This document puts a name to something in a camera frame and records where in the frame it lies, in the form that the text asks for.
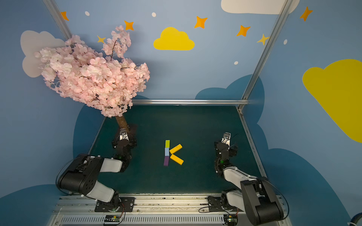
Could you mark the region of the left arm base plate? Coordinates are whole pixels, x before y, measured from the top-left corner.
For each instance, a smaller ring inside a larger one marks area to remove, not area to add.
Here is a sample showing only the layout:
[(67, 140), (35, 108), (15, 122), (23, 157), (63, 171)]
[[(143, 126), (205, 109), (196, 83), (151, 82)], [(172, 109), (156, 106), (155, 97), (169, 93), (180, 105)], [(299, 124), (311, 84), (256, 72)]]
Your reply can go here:
[(118, 197), (110, 202), (97, 201), (95, 212), (132, 212), (134, 197)]

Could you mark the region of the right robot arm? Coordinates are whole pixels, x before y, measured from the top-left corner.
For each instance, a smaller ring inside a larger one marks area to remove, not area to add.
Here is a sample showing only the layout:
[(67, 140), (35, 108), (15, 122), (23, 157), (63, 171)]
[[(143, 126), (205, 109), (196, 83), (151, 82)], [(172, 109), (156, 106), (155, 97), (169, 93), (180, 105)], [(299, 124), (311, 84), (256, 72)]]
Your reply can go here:
[(229, 139), (214, 143), (216, 149), (215, 172), (232, 183), (236, 190), (223, 191), (218, 208), (225, 211), (238, 209), (246, 213), (253, 226), (282, 221), (287, 215), (275, 194), (276, 188), (265, 177), (249, 175), (230, 162), (237, 148), (230, 146)]

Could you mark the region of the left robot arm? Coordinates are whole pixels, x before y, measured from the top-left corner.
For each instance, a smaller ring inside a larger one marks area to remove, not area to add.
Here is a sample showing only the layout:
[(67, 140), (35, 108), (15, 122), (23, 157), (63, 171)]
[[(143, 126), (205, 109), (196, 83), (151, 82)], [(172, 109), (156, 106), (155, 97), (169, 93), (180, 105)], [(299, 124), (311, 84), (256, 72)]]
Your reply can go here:
[(131, 149), (137, 141), (128, 134), (119, 135), (112, 141), (115, 154), (111, 158), (79, 154), (66, 163), (67, 169), (61, 169), (56, 177), (56, 186), (60, 191), (79, 193), (96, 201), (96, 212), (126, 212), (119, 192), (98, 181), (101, 173), (124, 172), (132, 159)]

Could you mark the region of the orange yellow long block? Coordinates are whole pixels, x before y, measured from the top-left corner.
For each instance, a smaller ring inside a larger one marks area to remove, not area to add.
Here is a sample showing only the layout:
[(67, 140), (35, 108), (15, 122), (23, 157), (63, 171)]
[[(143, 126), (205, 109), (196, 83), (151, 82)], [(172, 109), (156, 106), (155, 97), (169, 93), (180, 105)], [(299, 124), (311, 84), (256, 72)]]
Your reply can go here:
[(174, 154), (170, 156), (170, 159), (178, 163), (179, 165), (182, 165), (184, 163), (184, 160), (182, 160), (181, 158), (177, 157)]

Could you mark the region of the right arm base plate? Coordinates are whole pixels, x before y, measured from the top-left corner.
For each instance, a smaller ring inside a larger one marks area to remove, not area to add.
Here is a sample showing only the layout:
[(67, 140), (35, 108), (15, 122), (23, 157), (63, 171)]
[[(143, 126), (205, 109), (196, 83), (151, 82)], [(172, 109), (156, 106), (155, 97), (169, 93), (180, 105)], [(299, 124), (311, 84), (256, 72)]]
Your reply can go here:
[(225, 195), (208, 196), (206, 199), (208, 203), (209, 212), (219, 212), (219, 211), (244, 212), (244, 209), (240, 209), (237, 208), (235, 205), (229, 204)]

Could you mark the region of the purple block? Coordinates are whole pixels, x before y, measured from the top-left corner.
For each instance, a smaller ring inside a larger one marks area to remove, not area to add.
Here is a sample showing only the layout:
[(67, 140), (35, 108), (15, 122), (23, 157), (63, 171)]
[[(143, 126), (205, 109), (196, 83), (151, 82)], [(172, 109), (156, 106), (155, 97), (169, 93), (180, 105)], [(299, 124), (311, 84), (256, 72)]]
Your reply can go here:
[(164, 166), (168, 166), (169, 165), (169, 156), (165, 156), (164, 158)]

